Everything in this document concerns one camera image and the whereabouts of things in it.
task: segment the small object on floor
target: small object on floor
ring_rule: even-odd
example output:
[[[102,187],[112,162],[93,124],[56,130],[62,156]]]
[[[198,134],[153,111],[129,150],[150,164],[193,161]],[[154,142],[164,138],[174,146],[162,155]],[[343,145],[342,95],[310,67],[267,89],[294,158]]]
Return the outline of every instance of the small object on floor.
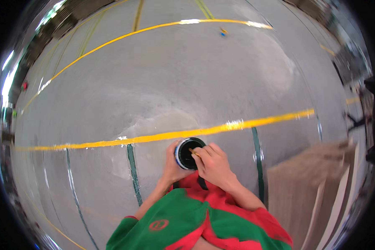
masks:
[[[224,29],[221,28],[221,27],[220,27],[220,29],[221,29],[221,32],[220,32],[221,36],[226,36],[226,35],[228,35],[228,31],[224,30]]]
[[[22,83],[21,89],[22,89],[22,91],[25,91],[27,88],[28,88],[28,83],[25,81],[25,82]]]

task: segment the concrete floor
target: concrete floor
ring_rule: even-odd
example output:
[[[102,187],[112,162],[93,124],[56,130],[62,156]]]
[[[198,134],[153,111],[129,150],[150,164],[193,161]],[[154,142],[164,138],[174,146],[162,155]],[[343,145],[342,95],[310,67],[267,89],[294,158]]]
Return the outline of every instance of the concrete floor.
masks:
[[[341,115],[347,91],[320,47],[337,52],[339,44],[323,27],[278,0],[204,2],[215,18],[269,22],[274,30],[200,23],[111,43],[70,66],[30,103],[17,118],[15,147],[131,138],[308,108],[315,109],[324,141],[347,137]],[[58,45],[52,40],[30,68],[30,86],[17,107],[23,109],[40,85],[82,54],[130,33],[138,4],[121,3]],[[146,0],[139,28],[192,18],[205,18],[194,0]],[[228,37],[220,36],[220,26]],[[264,172],[318,143],[317,123],[313,117],[258,127]],[[258,195],[251,130],[201,138],[219,144],[242,184]],[[134,145],[143,200],[161,175],[171,141]],[[12,157],[26,214],[63,249],[104,249],[120,220],[139,206],[125,146],[13,151]]]

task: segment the paint can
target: paint can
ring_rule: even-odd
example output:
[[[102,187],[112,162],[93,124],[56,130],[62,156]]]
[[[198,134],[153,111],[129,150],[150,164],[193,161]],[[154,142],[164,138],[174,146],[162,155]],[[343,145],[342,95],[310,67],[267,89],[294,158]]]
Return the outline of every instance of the paint can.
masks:
[[[205,143],[196,137],[186,138],[175,148],[175,159],[178,165],[186,170],[197,170],[196,162],[191,156],[189,148],[204,147]]]

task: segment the yellow line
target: yellow line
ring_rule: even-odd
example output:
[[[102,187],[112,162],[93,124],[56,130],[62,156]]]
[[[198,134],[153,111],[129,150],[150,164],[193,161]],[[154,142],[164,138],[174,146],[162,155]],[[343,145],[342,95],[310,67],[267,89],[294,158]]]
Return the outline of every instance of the yellow line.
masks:
[[[85,22],[81,23],[80,25],[78,25],[77,27],[75,27],[73,30],[71,30],[70,32],[68,32],[68,34],[66,34],[64,37],[62,37],[62,38],[57,42],[57,44],[56,44],[55,46],[57,46],[59,43],[61,43],[61,41],[64,40],[65,37],[69,36],[72,32],[75,32],[80,26],[82,26],[84,23],[86,23],[87,21],[89,21],[89,20],[92,19],[93,17],[97,16],[98,14],[100,14],[100,13],[102,13],[102,12],[104,12],[104,11],[106,11],[106,10],[112,8],[112,7],[115,7],[115,6],[117,6],[117,5],[121,4],[121,3],[124,3],[124,2],[126,2],[126,1],[128,1],[128,0],[124,0],[124,1],[122,1],[122,2],[119,2],[119,3],[117,3],[117,4],[114,4],[113,6],[110,6],[110,7],[108,7],[108,8],[105,8],[104,10],[100,11],[99,13],[96,13],[94,16],[90,17],[90,18],[87,19]],[[46,58],[46,56],[47,56],[52,50],[53,50],[53,48],[51,48],[51,50],[49,50],[49,52],[43,57],[43,61],[42,61],[42,63],[44,62],[44,59]]]
[[[210,17],[208,16],[207,12],[205,11],[205,9],[201,6],[201,3],[199,0],[194,0],[196,2],[196,4],[199,6],[199,8],[201,9],[201,11],[203,12],[205,18],[209,19]]]
[[[269,25],[266,25],[266,24],[261,24],[261,23],[256,23],[256,22],[251,22],[251,21],[241,21],[241,20],[230,20],[230,19],[189,19],[189,20],[181,20],[181,21],[178,21],[178,22],[173,22],[173,23],[167,23],[167,24],[159,24],[159,25],[155,25],[155,26],[152,26],[152,27],[147,27],[147,28],[144,28],[144,29],[141,29],[141,30],[137,30],[137,31],[134,31],[134,32],[131,32],[131,33],[128,33],[128,34],[125,34],[123,36],[120,36],[120,37],[117,37],[109,42],[106,42],[100,46],[98,46],[97,48],[95,49],[92,49],[91,51],[85,53],[84,55],[76,58],[73,62],[71,62],[69,65],[67,65],[65,68],[63,68],[62,70],[60,70],[60,72],[58,72],[57,74],[55,74],[49,81],[51,82],[54,78],[56,78],[58,75],[60,75],[64,70],[66,70],[67,68],[69,68],[72,64],[76,63],[77,61],[79,61],[80,59],[84,58],[85,56],[95,52],[96,50],[106,46],[106,45],[109,45],[110,43],[114,43],[115,41],[118,41],[118,40],[121,40],[125,37],[128,37],[128,36],[131,36],[131,35],[134,35],[134,34],[138,34],[138,33],[141,33],[141,32],[144,32],[144,31],[147,31],[147,30],[152,30],[152,29],[156,29],[156,28],[159,28],[159,27],[166,27],[166,26],[172,26],[172,25],[176,25],[176,24],[196,24],[196,23],[201,23],[201,22],[227,22],[227,23],[237,23],[237,24],[246,24],[248,26],[252,26],[252,27],[259,27],[259,28],[264,28],[264,29],[270,29],[272,30],[273,28]],[[22,110],[22,113],[25,111],[25,109],[30,105],[30,103],[38,96],[38,94],[40,93],[40,91],[38,91],[30,100],[29,102],[25,105],[24,109]]]
[[[79,248],[81,248],[81,249],[83,249],[83,250],[86,250],[85,248],[83,248],[83,247],[81,247],[80,245],[78,245],[78,243],[76,243],[75,241],[73,241],[73,240],[71,240],[68,236],[66,236],[64,233],[62,233],[58,228],[56,228],[55,227],[55,225],[53,225],[50,221],[49,221],[49,219],[47,219],[47,217],[44,215],[44,214],[42,214],[42,212],[40,212],[40,210],[36,207],[36,205],[34,204],[34,202],[29,198],[29,196],[28,196],[28,194],[25,192],[25,194],[26,194],[26,197],[28,197],[28,199],[30,200],[30,202],[32,203],[32,205],[34,206],[34,208],[40,213],[40,215],[42,215],[42,217],[43,218],[45,218],[46,219],[46,221],[50,224],[50,225],[52,225],[53,227],[54,227],[54,229],[56,229],[59,233],[61,233],[65,238],[67,238],[67,239],[69,239],[70,240],[70,242],[72,242],[72,243],[74,243],[76,246],[78,246]]]
[[[346,99],[346,104],[352,104],[360,101],[360,97],[353,97],[353,98],[348,98]]]
[[[123,0],[122,2],[119,2],[119,3],[117,3],[117,4],[114,4],[113,6],[110,6],[110,7],[108,7],[108,8],[105,8],[104,10],[100,11],[99,13],[96,13],[94,16],[90,17],[90,18],[87,19],[85,22],[81,23],[80,25],[78,25],[77,27],[75,27],[73,30],[71,30],[70,32],[68,32],[68,34],[66,34],[63,38],[61,38],[61,39],[57,42],[57,44],[56,44],[54,47],[57,47],[57,45],[58,45],[59,43],[61,43],[61,41],[64,40],[65,37],[69,36],[72,32],[75,32],[80,26],[82,26],[84,23],[86,23],[87,21],[89,21],[89,20],[92,19],[93,17],[97,16],[98,14],[100,14],[100,13],[102,13],[102,12],[104,12],[104,11],[106,11],[106,10],[112,8],[112,7],[115,7],[115,6],[117,6],[117,5],[121,4],[121,3],[124,3],[124,2],[126,2],[126,1],[128,1],[128,0]],[[43,57],[42,64],[43,64],[43,62],[44,62],[46,56],[47,56],[47,55],[48,55],[48,54],[54,49],[54,47],[51,48],[51,50],[49,50],[49,52]],[[37,96],[37,94],[35,94],[35,95],[29,100],[29,102],[26,104],[26,106],[24,107],[24,109],[25,109],[27,106],[29,106],[29,104],[31,103],[31,101],[32,101],[33,99],[35,99],[36,96]]]
[[[141,14],[141,9],[143,8],[143,3],[144,3],[144,0],[139,1],[138,10],[136,11],[134,24],[132,25],[132,32],[137,31],[139,29],[140,14]]]
[[[208,15],[211,19],[214,19],[214,16],[212,15],[211,11],[208,9],[207,5],[203,2],[203,0],[199,0],[201,2],[201,5],[204,7],[204,9],[207,11]]]
[[[328,51],[329,53],[331,53],[332,56],[335,56],[335,53],[334,53],[332,50],[330,50],[330,49],[328,49],[327,47],[325,47],[324,45],[321,45],[321,44],[320,44],[320,47],[321,47],[322,49]]]
[[[308,109],[308,110],[303,110],[303,111],[299,111],[296,113],[288,113],[288,114],[283,114],[279,116],[270,116],[266,118],[260,118],[260,119],[248,120],[248,121],[230,122],[230,123],[225,123],[220,126],[216,126],[212,128],[210,127],[210,128],[204,128],[204,129],[168,132],[168,133],[162,133],[162,134],[155,134],[151,136],[140,136],[140,137],[128,138],[124,140],[102,141],[102,142],[95,142],[95,143],[90,142],[90,143],[82,143],[82,144],[63,144],[63,145],[55,145],[55,146],[15,147],[15,150],[18,150],[18,151],[62,150],[64,148],[78,149],[78,148],[86,148],[86,147],[91,148],[91,147],[117,146],[121,144],[130,144],[130,143],[142,143],[142,142],[146,143],[146,142],[175,139],[175,138],[181,138],[181,137],[186,138],[186,137],[192,137],[192,136],[217,134],[217,133],[233,131],[233,130],[242,130],[246,128],[259,127],[259,126],[276,123],[276,122],[311,117],[313,115],[314,115],[314,109]]]

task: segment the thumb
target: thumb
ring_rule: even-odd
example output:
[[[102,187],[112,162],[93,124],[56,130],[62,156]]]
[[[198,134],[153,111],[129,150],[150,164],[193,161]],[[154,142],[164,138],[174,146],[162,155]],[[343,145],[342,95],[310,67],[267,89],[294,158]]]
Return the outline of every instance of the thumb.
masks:
[[[196,162],[197,170],[199,170],[199,174],[203,174],[205,168],[204,168],[204,164],[203,164],[201,158],[198,157],[198,156],[195,155],[195,154],[191,154],[191,156],[193,157],[194,161]]]

